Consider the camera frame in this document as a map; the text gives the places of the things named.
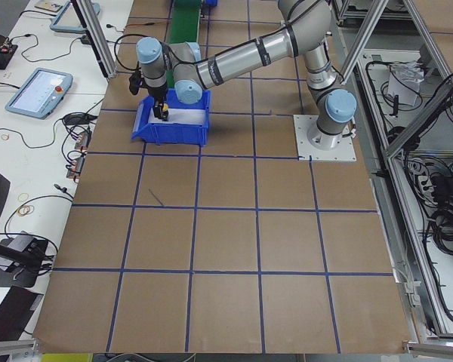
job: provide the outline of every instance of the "blue joint cap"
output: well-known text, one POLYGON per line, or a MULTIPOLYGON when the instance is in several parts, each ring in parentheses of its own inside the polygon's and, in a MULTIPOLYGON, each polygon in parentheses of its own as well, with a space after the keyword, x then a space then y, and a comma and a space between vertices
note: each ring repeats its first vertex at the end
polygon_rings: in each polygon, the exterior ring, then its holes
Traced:
POLYGON ((356 98, 347 90, 336 89, 327 96, 325 109, 327 114, 337 123, 346 123, 356 113, 356 98))
POLYGON ((162 52, 161 43, 156 38, 142 38, 136 44, 136 53, 139 63, 150 64, 159 58, 162 52))
POLYGON ((187 41, 186 43, 190 46, 190 49, 193 52, 193 56, 195 57, 195 61, 199 62, 202 59, 202 52, 199 50, 198 43, 192 43, 189 41, 187 41))
POLYGON ((174 83, 174 89, 178 99, 184 104, 197 103, 203 95, 203 89, 197 83, 186 79, 174 83))

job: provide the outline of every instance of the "white mounting plate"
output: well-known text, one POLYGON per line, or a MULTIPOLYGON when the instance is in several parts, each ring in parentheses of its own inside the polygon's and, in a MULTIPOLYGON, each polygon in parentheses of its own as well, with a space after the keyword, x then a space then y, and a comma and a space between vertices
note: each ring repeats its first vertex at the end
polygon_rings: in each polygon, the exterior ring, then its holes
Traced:
MULTIPOLYGON (((312 161, 355 162, 356 153, 351 137, 343 138, 341 143, 331 151, 322 151, 310 144, 307 139, 307 130, 312 123, 317 121, 317 118, 318 115, 294 115, 299 160, 309 161, 312 158, 312 161)), ((349 133, 348 126, 344 129, 344 133, 349 133)))

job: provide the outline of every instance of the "blue object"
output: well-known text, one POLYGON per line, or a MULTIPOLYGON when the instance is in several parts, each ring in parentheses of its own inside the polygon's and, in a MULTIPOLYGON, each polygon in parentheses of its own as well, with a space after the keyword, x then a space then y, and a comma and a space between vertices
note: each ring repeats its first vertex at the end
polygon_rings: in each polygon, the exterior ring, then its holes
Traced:
POLYGON ((325 109, 329 117, 337 123, 346 123, 356 113, 356 98, 347 90, 333 90, 325 101, 325 109))
POLYGON ((186 43, 190 46, 193 56, 195 57, 195 61, 199 62, 202 59, 202 52, 199 50, 199 44, 191 41, 187 41, 186 43))
MULTIPOLYGON (((100 6, 98 3, 93 2, 92 8, 96 15, 100 12, 100 6)), ((50 25, 51 30, 55 32, 74 32, 77 34, 82 34, 85 32, 85 29, 82 27, 82 24, 77 17, 76 11, 70 2, 67 2, 60 9, 59 13, 52 19, 52 23, 50 25)))
POLYGON ((182 80, 174 83, 177 98, 184 104, 194 104, 199 102, 203 95, 203 88, 201 88, 194 81, 182 80))
POLYGON ((20 115, 45 118, 72 85, 69 73, 37 68, 7 103, 5 109, 20 115))
POLYGON ((158 39, 147 37, 142 38, 136 44, 136 54, 139 63, 150 64, 161 55, 161 43, 158 39))
POLYGON ((157 145, 162 143, 206 145, 208 129, 210 128, 210 91, 204 90, 201 100, 194 104, 183 104, 180 102, 174 89, 168 90, 166 99, 170 109, 204 109, 205 123, 203 125, 176 124, 167 121, 148 123, 149 114, 154 105, 154 99, 148 96, 139 104, 131 138, 140 137, 146 142, 157 145))

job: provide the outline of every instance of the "blue plastic bin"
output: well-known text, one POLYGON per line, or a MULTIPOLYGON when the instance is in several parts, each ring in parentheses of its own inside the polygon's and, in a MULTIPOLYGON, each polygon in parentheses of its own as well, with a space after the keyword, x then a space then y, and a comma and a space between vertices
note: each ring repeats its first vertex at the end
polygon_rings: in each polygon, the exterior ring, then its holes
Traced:
POLYGON ((154 99, 148 96, 139 103, 131 138, 140 137, 146 142, 154 142, 157 145, 162 143, 206 145, 208 129, 210 128, 210 91, 204 90, 203 97, 197 103, 183 104, 178 100, 176 91, 170 89, 168 90, 166 103, 170 109, 204 109, 205 124, 175 124, 170 122, 150 124, 148 119, 151 108, 154 106, 154 99))

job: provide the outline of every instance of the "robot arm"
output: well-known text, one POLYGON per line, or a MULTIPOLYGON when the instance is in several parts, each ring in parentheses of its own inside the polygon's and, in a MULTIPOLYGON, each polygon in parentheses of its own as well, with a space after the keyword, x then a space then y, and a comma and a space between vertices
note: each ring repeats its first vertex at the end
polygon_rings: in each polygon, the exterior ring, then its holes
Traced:
POLYGON ((222 85, 284 57, 302 55, 308 71, 307 85, 320 113, 316 129, 310 132, 311 142, 320 149, 336 146, 345 124, 353 117, 356 100, 340 89, 327 55, 325 34, 331 25, 330 8, 325 0, 279 0, 278 7, 285 19, 280 29, 204 60, 196 43, 139 40, 137 57, 145 87, 155 99, 155 116, 167 119, 164 101, 168 70, 173 72, 178 99, 192 104, 201 99, 203 89, 222 85))

